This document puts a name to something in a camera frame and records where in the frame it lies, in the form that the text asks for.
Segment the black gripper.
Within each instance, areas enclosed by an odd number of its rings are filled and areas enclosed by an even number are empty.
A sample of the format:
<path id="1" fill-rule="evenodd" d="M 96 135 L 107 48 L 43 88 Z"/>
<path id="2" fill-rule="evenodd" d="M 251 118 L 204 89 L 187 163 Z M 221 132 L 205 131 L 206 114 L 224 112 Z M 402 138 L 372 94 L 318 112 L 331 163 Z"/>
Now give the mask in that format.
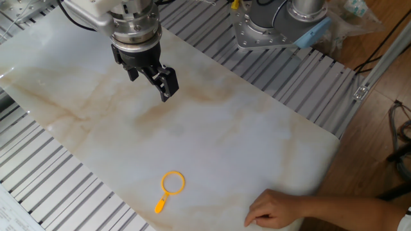
<path id="1" fill-rule="evenodd" d="M 122 51 L 114 44 L 111 48 L 116 63 L 126 67 L 130 81 L 135 81 L 139 77 L 137 69 L 140 69 L 140 72 L 160 92 L 162 102 L 166 102 L 179 90 L 175 70 L 171 67 L 163 67 L 160 63 L 160 43 L 146 51 L 135 53 Z"/>

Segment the bare human hand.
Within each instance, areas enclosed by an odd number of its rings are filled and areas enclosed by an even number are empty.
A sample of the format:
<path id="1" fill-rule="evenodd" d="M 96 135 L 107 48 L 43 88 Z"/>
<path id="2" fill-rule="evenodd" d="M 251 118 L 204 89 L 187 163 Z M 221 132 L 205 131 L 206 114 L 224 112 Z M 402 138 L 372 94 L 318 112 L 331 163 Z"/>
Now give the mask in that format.
<path id="1" fill-rule="evenodd" d="M 250 205 L 244 227 L 255 224 L 280 229 L 302 218 L 302 198 L 271 189 L 264 190 Z"/>

